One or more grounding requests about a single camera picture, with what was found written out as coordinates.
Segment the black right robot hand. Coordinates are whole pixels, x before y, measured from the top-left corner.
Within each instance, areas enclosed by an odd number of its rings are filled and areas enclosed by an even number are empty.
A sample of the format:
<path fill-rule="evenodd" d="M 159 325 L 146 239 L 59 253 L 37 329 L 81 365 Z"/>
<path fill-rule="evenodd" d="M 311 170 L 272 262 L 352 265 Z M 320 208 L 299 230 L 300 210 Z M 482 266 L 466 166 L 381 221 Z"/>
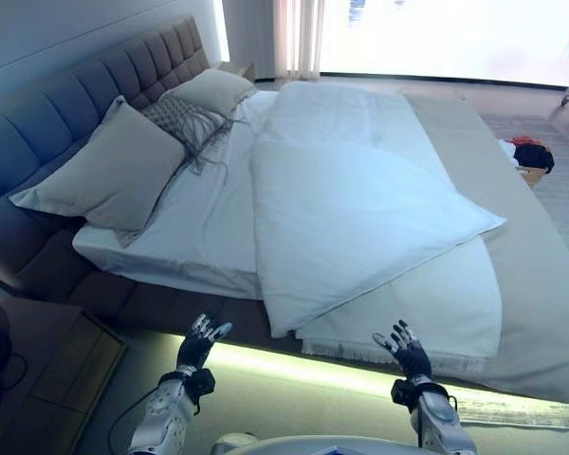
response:
<path fill-rule="evenodd" d="M 431 362 L 412 328 L 400 319 L 389 337 L 373 333 L 373 341 L 390 353 L 408 380 L 432 377 Z"/>

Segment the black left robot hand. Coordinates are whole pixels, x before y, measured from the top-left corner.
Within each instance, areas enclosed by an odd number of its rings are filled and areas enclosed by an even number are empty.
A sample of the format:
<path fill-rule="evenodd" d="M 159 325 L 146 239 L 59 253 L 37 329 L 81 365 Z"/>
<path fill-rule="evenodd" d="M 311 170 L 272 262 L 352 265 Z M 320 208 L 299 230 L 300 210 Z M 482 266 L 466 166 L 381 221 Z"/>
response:
<path fill-rule="evenodd" d="M 200 314 L 179 347 L 176 368 L 179 371 L 201 370 L 214 343 L 226 337 L 232 327 L 231 322 L 221 322 L 213 313 Z"/>

